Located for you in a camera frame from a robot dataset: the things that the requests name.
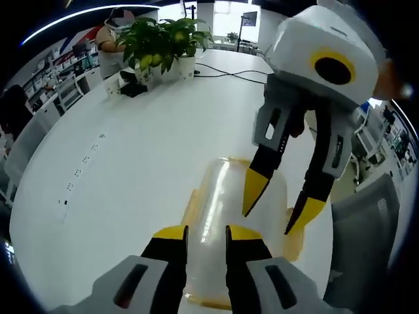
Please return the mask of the person's right hand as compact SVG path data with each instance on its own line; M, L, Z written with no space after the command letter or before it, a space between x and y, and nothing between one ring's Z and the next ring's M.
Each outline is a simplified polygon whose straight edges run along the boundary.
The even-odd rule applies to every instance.
M401 80L392 59L387 59L379 67L378 79L373 98L378 100L403 99L405 83Z

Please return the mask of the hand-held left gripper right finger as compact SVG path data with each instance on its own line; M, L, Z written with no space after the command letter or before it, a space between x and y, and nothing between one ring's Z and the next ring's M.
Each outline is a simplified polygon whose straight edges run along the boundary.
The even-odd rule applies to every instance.
M233 313L351 313L323 301L315 282L285 258L274 258L255 230L226 226L226 265Z

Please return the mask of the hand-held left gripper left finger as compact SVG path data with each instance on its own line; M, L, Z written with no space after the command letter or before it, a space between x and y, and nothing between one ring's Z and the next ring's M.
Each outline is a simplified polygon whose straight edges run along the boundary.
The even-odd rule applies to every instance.
M91 294L51 313L177 313L187 280L187 225L155 233L141 255L130 255L94 281Z

